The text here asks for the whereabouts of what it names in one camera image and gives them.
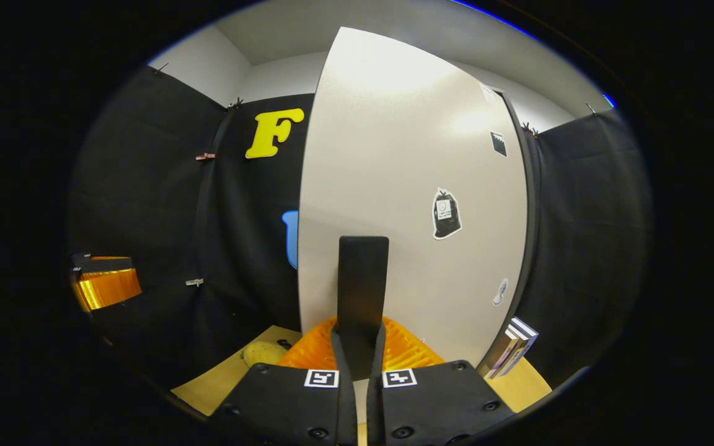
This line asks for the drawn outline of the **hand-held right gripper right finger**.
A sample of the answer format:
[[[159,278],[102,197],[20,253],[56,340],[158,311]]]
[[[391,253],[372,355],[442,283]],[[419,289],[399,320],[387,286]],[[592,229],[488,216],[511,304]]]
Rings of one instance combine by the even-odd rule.
[[[468,361],[445,361],[383,317],[366,395],[369,445],[453,445],[491,437],[515,412]]]

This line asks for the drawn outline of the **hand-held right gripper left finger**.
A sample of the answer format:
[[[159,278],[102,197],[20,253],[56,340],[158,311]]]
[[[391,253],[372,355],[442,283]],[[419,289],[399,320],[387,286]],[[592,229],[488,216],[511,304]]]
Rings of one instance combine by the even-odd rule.
[[[275,361],[255,361],[210,417],[234,445],[355,445],[355,393],[331,317]]]

